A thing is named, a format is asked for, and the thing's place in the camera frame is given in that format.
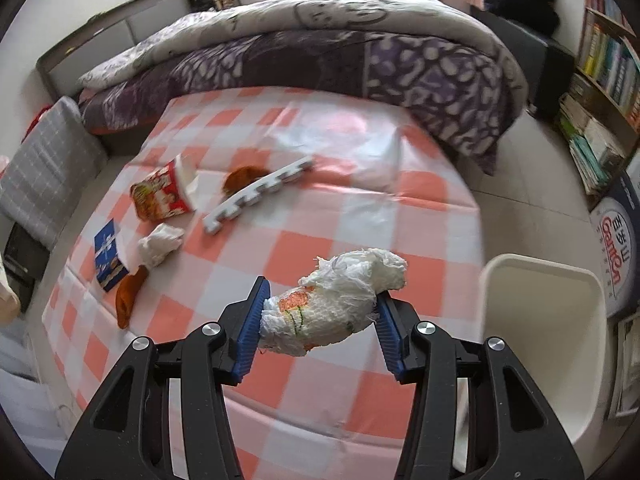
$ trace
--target blue carton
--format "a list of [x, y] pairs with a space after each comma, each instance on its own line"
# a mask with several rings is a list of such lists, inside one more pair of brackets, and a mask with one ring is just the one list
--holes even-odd
[[109, 292], [129, 273], [118, 257], [116, 224], [113, 219], [95, 235], [94, 243], [96, 277], [104, 291]]

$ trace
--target tiled floor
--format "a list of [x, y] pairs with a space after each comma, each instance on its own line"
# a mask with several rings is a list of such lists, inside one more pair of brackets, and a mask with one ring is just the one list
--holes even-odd
[[[60, 410], [68, 430], [80, 410], [53, 363], [40, 317], [66, 253], [94, 209], [96, 197], [106, 191], [125, 162], [112, 160], [92, 184], [92, 192], [85, 193], [52, 254], [45, 279], [28, 312], [40, 373], [50, 384], [56, 404], [68, 407]], [[582, 185], [559, 134], [523, 114], [500, 141], [495, 176], [482, 174], [468, 160], [462, 160], [458, 170], [481, 209], [487, 260], [501, 253], [517, 253], [583, 267], [601, 275], [600, 252], [589, 224]], [[606, 375], [598, 407], [600, 416], [604, 416], [609, 396], [610, 364]], [[606, 424], [591, 463], [585, 464], [587, 471], [606, 457], [622, 431], [623, 428]]]

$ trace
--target red and white tablecloth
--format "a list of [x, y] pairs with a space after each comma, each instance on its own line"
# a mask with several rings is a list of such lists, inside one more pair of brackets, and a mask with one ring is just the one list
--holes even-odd
[[[119, 330], [115, 289], [95, 281], [94, 235], [114, 218], [130, 268], [141, 222], [129, 187], [175, 155], [198, 168], [198, 210], [169, 220], [186, 229], [182, 249], [151, 271], [130, 330]], [[207, 235], [202, 218], [222, 199], [225, 174], [253, 164], [276, 170], [302, 155], [315, 166]], [[273, 294], [329, 258], [362, 247], [408, 261], [393, 295], [453, 336], [477, 340], [482, 264], [479, 210], [436, 143], [403, 108], [338, 94], [244, 88], [174, 99], [91, 216], [60, 274], [43, 321], [55, 355], [84, 408], [138, 335], [182, 338], [244, 300], [258, 275]], [[225, 391], [247, 479], [392, 478], [406, 431], [412, 386], [385, 368], [374, 327], [304, 358], [260, 353], [237, 388]]]

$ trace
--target white trash bin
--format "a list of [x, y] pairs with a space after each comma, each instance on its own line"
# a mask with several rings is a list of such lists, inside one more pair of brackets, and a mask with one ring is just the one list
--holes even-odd
[[[501, 254], [482, 270], [479, 301], [484, 338], [498, 336], [507, 342], [584, 464], [602, 426], [602, 418], [594, 416], [607, 338], [600, 281], [588, 270]], [[463, 402], [454, 452], [454, 466], [461, 471], [466, 464], [465, 419]]]

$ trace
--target blue gripper pad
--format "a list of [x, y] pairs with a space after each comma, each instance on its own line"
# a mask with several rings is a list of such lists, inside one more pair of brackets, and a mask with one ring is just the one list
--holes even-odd
[[240, 329], [236, 339], [236, 362], [231, 369], [231, 377], [240, 383], [242, 378], [249, 373], [254, 362], [255, 351], [258, 348], [260, 339], [260, 320], [262, 319], [262, 308], [264, 300], [271, 296], [271, 287], [268, 280], [262, 280], [260, 287], [254, 295], [250, 294], [247, 301], [251, 301], [248, 313], [244, 318], [244, 324]]
[[376, 333], [386, 369], [394, 375], [396, 381], [403, 382], [406, 367], [402, 360], [402, 336], [386, 298], [388, 294], [379, 294], [377, 298], [376, 310], [379, 317], [375, 322]]

